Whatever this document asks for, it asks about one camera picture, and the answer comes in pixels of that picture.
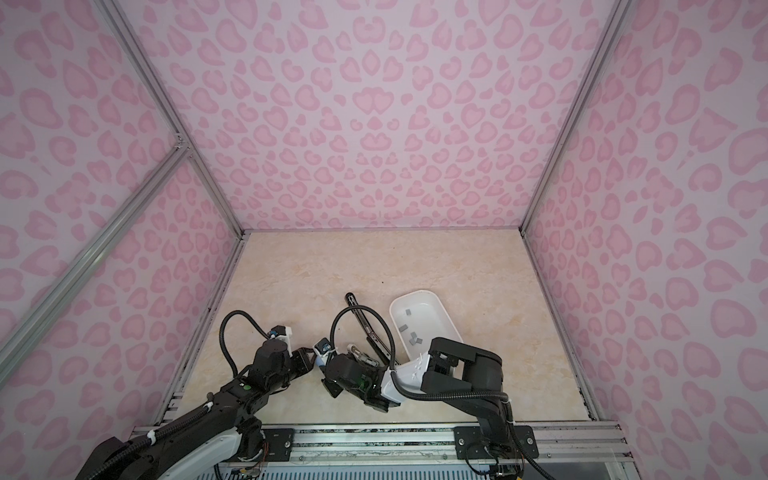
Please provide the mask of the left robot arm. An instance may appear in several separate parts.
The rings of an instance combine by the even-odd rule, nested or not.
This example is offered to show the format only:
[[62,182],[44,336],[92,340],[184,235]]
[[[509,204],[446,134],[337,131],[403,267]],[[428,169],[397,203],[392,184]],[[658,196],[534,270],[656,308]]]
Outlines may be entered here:
[[256,413],[274,393],[313,369],[315,353],[265,341],[251,364],[181,417],[128,441],[110,437],[90,454],[78,479],[193,479],[229,460],[260,462],[270,439]]

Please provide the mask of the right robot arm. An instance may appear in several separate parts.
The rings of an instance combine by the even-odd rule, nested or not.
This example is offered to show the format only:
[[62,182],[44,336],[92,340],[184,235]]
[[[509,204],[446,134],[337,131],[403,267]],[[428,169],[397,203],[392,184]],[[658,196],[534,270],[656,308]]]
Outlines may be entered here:
[[502,360],[490,351],[436,337],[425,354],[402,365],[373,365],[351,352],[330,353],[320,370],[334,398],[346,392],[383,413],[408,400],[445,403],[476,418],[489,451],[513,444]]

